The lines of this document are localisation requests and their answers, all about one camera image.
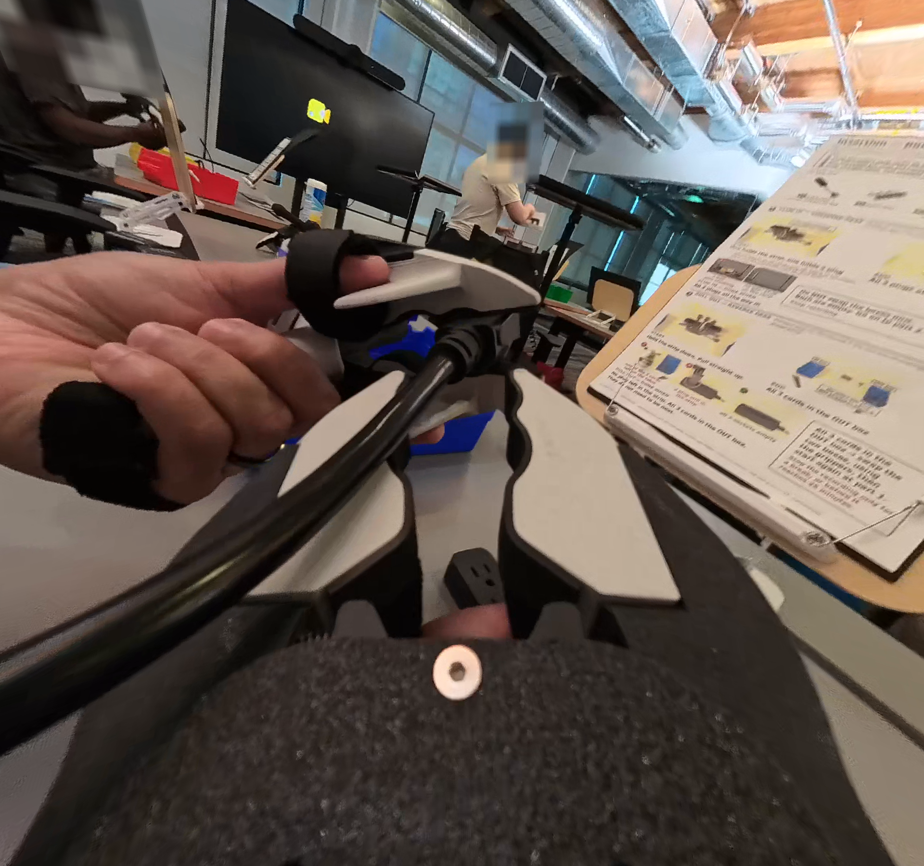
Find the red plastic bin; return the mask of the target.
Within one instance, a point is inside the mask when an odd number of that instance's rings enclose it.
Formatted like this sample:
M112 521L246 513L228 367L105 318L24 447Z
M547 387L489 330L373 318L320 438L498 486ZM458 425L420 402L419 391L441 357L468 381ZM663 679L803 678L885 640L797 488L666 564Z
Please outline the red plastic bin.
M165 148L152 151L139 146L131 148L130 156L144 179L171 191L179 189L172 156ZM239 182L237 179L213 172L197 163L188 161L193 193L202 200L233 205L237 202Z

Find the black power strip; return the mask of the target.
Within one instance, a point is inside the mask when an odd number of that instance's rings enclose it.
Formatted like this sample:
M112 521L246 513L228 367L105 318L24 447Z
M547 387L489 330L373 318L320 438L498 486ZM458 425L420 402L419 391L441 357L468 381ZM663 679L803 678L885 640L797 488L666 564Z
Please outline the black power strip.
M458 609L504 603L499 566L484 548L456 552L445 570L444 585Z

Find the person's left hand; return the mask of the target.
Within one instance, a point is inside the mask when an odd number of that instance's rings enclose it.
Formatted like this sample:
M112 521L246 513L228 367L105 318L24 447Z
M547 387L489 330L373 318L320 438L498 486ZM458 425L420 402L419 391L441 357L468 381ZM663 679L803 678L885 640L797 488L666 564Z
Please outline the person's left hand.
M51 481L40 412L64 382L131 399L158 440L154 491L195 503L339 403L312 356L268 329L289 310L282 258L191 262L100 252L2 270L1 459Z

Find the person's right hand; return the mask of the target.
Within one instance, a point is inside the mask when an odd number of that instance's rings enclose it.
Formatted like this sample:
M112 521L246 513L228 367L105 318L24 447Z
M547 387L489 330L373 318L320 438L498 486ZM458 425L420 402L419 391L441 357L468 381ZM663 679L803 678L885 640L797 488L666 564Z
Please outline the person's right hand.
M454 643L509 640L513 637L505 604L472 606L434 618L422 626L422 638Z

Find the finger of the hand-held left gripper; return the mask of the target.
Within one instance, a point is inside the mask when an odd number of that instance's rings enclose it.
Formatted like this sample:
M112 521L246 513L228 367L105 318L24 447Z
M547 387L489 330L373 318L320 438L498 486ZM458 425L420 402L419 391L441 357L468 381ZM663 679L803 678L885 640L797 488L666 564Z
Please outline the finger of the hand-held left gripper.
M385 282L334 301L336 338L371 338L422 317L434 327L505 318L539 305L539 293L508 273L429 249L386 257Z
M464 378L454 384L442 387L427 404L427 414L432 416L455 407L466 405L461 416L502 410L505 395L505 378L502 375L480 375Z

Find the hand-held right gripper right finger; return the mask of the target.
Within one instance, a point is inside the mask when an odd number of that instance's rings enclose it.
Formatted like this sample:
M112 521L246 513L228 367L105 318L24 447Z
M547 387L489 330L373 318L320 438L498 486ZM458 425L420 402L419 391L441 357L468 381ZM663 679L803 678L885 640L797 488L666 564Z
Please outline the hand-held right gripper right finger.
M556 603L678 609L683 598L614 437L526 369L505 377L511 475L498 565L511 622Z

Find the black video bar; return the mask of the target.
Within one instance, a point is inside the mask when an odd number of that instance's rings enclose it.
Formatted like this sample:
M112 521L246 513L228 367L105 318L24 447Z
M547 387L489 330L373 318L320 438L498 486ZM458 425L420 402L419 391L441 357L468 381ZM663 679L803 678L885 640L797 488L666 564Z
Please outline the black video bar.
M294 15L292 23L300 36L333 56L342 66L359 72L390 90L403 92L406 86L405 79L366 55L358 46L341 40L302 15Z

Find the grey desk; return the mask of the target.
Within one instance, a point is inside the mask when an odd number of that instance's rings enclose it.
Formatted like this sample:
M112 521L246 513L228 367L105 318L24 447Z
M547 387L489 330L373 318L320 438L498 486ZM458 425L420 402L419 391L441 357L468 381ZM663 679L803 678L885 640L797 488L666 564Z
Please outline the grey desk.
M445 564L493 548L507 477L491 440L469 457L411 463L424 567L424 618L448 609ZM161 570L241 487L240 478L170 514L90 502L2 470L2 647L75 616ZM780 588L847 776L895 864L922 864L922 658L685 498L732 553Z

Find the silver ventilation duct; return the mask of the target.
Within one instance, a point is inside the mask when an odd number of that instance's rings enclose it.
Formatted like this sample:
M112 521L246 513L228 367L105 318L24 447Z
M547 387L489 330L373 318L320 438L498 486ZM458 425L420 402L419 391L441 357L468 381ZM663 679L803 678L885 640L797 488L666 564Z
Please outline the silver ventilation duct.
M501 1L621 110L639 143L678 149L685 110L705 110L714 143L770 162L757 112L722 75L723 46L697 0Z
M519 20L504 18L507 8L499 0L377 0L384 12L447 60L505 98L536 101L545 115L547 131L570 144L578 154L589 155L600 135L573 101L557 96L545 81L536 97L514 87L502 75L509 53L542 74L529 52L529 30Z

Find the large black wall monitor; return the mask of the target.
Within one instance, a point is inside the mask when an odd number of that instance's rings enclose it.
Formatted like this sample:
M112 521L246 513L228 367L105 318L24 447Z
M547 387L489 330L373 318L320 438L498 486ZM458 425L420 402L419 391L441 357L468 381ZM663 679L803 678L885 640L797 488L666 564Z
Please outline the large black wall monitor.
M419 173L433 111L342 66L249 0L227 0L215 145L259 162L285 137L283 174L318 179L329 195L407 217L412 189L376 171Z

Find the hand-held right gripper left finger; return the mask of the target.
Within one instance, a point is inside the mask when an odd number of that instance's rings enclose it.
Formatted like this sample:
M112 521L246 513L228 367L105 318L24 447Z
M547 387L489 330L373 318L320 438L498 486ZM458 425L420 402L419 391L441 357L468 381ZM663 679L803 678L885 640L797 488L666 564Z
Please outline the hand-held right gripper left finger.
M391 403L409 375L386 372L338 405L300 440L280 486L282 497L334 456L363 426ZM410 489L387 463L366 480L351 481L349 497L295 556L246 596L249 603L299 601L332 595L406 539L413 519Z

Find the printed instruction sheet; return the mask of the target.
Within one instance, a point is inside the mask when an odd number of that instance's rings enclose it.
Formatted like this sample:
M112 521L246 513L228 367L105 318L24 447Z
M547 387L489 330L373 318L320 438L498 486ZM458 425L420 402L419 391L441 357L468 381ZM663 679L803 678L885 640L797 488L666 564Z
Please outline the printed instruction sheet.
M830 139L591 392L895 581L922 555L920 133Z

